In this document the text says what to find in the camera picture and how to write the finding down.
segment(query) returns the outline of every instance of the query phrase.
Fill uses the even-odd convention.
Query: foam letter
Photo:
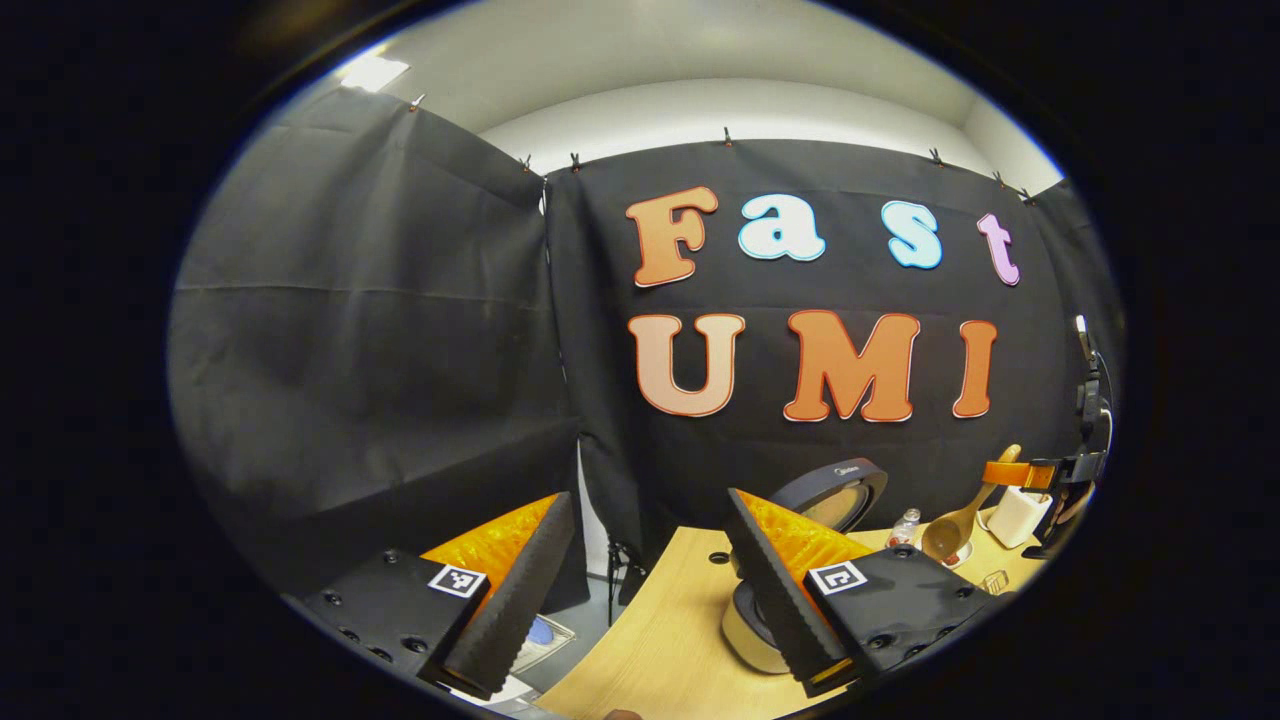
[[[979,418],[991,410],[987,386],[991,383],[991,346],[996,342],[996,325],[982,320],[960,324],[964,338],[964,387],[951,406],[956,418]]]
[[[942,261],[942,242],[934,234],[938,220],[924,205],[893,200],[881,209],[881,222],[893,233],[890,255],[904,268],[936,268]]]
[[[680,256],[677,243],[684,241],[690,250],[699,250],[705,236],[703,218],[692,210],[684,210],[677,219],[672,218],[681,208],[714,213],[718,205],[714,192],[705,187],[694,187],[627,208],[627,217],[635,220],[636,232],[640,234],[640,269],[635,275],[636,286],[653,287],[682,281],[694,274],[694,261]]]
[[[672,338],[680,319],[671,315],[637,315],[627,323],[636,337],[636,379],[640,395],[669,415],[701,418],[719,413],[733,395],[733,340],[746,329],[737,315],[713,314],[694,320],[707,338],[707,383],[698,392],[676,386],[672,374]]]
[[[901,423],[911,416],[908,388],[911,382],[911,346],[920,322],[892,313],[881,316],[861,352],[845,332],[845,324],[828,310],[803,310],[787,325],[800,336],[800,379],[796,398],[782,415],[797,423],[824,420],[831,407],[823,402],[826,386],[840,418],[847,420],[872,388],[863,406],[863,419],[872,423]]]
[[[987,247],[991,247],[991,264],[996,266],[1000,281],[1009,287],[1018,284],[1021,273],[1018,272],[1018,265],[1009,261],[1009,246],[1014,242],[1009,237],[1009,231],[1000,227],[1000,220],[995,215],[987,213],[978,220],[978,232],[987,236]]]
[[[777,217],[765,218],[769,210],[777,210]],[[813,208],[794,195],[753,197],[742,205],[742,217],[751,222],[737,233],[737,243],[751,258],[776,260],[790,255],[809,261],[827,250],[827,241],[818,237]]]

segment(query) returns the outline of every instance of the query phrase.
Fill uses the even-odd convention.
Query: blue letter
[[[895,200],[886,202],[881,220],[893,237],[888,241],[890,255],[904,268],[936,268],[942,261],[942,243],[938,222],[924,205]]]
[[[777,217],[765,218],[769,210],[777,210]],[[827,250],[827,241],[818,237],[813,208],[794,195],[753,197],[742,205],[742,217],[751,222],[737,233],[737,243],[751,258],[774,260],[790,255],[809,261]]]

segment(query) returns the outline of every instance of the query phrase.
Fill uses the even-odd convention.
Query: purple letter
[[[1009,261],[1009,245],[1014,241],[1009,237],[1009,231],[1000,227],[1000,220],[987,213],[978,220],[978,232],[987,236],[987,246],[991,247],[991,264],[996,266],[996,274],[1001,282],[1012,287],[1018,284],[1020,273],[1018,265]]]

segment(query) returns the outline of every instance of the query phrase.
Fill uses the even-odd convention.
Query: orange letter
[[[636,222],[640,233],[640,269],[636,270],[637,287],[682,281],[694,274],[694,261],[680,256],[680,241],[690,250],[703,246],[703,218],[680,208],[696,208],[714,213],[719,206],[716,193],[705,187],[695,187],[675,195],[654,197],[627,208],[627,217]]]
[[[987,384],[991,380],[991,345],[996,342],[996,325],[982,320],[960,323],[964,338],[964,387],[960,400],[951,406],[956,418],[979,418],[991,410]]]
[[[831,388],[841,419],[854,415],[868,386],[872,398],[863,406],[864,420],[901,423],[911,416],[906,395],[919,320],[897,313],[881,316],[861,352],[854,348],[845,324],[828,310],[803,310],[791,315],[787,325],[800,336],[800,380],[796,398],[782,410],[787,420],[824,420],[831,411],[822,401],[824,384]]]
[[[707,338],[707,384],[698,392],[676,387],[672,375],[671,341],[680,332],[680,319],[671,315],[639,315],[627,329],[636,336],[636,378],[640,395],[671,415],[701,418],[719,413],[733,395],[733,338],[746,328],[737,315],[703,315],[694,328]]]

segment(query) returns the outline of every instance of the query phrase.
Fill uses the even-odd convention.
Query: black curtain
[[[1094,348],[1102,354],[1107,373],[1102,391],[1112,410],[1119,414],[1121,377],[1125,373],[1125,313],[1120,284],[1107,260],[1105,240],[1089,209],[1080,200],[1071,182],[1057,184],[1037,195],[1028,204],[1036,227],[1044,237],[1044,249],[1053,261],[1062,301],[1070,314],[1084,315]],[[1074,329],[1071,342],[1078,342]],[[1084,373],[1084,354],[1079,354],[1078,374]]]
[[[337,88],[261,129],[210,200],[172,405],[204,495],[282,592],[577,498],[541,190],[439,117]],[[545,611],[588,597],[577,527]]]
[[[627,208],[704,186],[718,209],[703,215],[705,245],[681,246],[696,269],[686,279],[637,287],[637,227]],[[813,209],[826,251],[817,260],[755,259],[739,247],[748,200],[786,193]],[[938,223],[942,260],[901,266],[890,254],[881,211],[890,201],[927,206]],[[997,277],[977,223],[995,214],[1012,242],[1020,281]],[[591,502],[609,532],[648,561],[676,524],[718,527],[723,488],[767,496],[814,468],[867,456],[888,471],[884,496],[864,527],[892,524],[908,507],[924,519],[968,503],[983,464],[1010,443],[1023,457],[1056,457],[1078,443],[1073,365],[1079,345],[1055,255],[1033,214],[992,178],[881,149],[810,141],[682,145],[620,155],[548,177],[552,286],[575,407],[582,416],[582,464]],[[910,369],[914,414],[901,423],[794,423],[783,406],[796,392],[799,310],[831,310],[863,347],[877,319],[905,313],[920,323]],[[681,320],[672,373],[680,387],[705,380],[705,342],[694,320],[732,313],[732,398],[703,418],[668,415],[640,393],[640,314]],[[989,411],[952,415],[965,372],[960,325],[998,329],[991,360]],[[829,392],[824,393],[831,404]]]

